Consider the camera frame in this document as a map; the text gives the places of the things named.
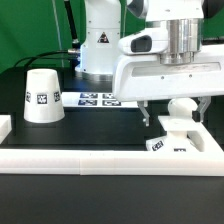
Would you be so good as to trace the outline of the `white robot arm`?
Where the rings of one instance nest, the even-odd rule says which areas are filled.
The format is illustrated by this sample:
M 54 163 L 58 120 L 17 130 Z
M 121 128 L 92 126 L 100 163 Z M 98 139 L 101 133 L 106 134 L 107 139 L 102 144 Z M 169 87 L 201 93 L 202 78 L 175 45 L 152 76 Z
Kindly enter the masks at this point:
M 203 45 L 204 0 L 127 0 L 145 28 L 120 36 L 118 0 L 84 0 L 86 40 L 76 71 L 111 80 L 114 97 L 145 111 L 152 100 L 224 95 L 224 44 Z

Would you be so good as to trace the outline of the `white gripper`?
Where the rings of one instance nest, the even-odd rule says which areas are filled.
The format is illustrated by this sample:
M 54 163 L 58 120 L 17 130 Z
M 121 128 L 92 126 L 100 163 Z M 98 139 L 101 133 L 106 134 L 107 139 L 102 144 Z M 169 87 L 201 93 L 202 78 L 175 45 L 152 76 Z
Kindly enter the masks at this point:
M 190 63 L 164 65 L 160 57 L 168 49 L 168 31 L 146 28 L 119 40 L 121 56 L 113 75 L 112 91 L 121 102 L 138 101 L 145 126 L 150 100 L 199 97 L 200 121 L 210 96 L 224 95 L 224 44 L 205 45 Z

